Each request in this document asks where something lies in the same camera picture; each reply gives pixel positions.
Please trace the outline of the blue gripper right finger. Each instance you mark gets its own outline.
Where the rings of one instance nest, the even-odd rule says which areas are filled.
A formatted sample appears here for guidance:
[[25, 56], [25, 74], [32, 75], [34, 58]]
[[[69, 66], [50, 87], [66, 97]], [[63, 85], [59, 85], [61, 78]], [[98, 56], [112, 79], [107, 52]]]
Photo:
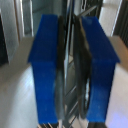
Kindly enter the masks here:
[[105, 122], [120, 59], [96, 17], [75, 18], [73, 57], [80, 117]]

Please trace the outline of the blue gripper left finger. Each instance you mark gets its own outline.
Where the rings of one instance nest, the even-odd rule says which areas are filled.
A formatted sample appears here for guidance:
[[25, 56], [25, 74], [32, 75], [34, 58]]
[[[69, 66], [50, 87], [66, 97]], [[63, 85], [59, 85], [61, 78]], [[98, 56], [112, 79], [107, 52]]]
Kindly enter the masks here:
[[56, 123], [55, 77], [57, 69], [58, 17], [43, 15], [28, 61], [35, 85], [38, 123]]

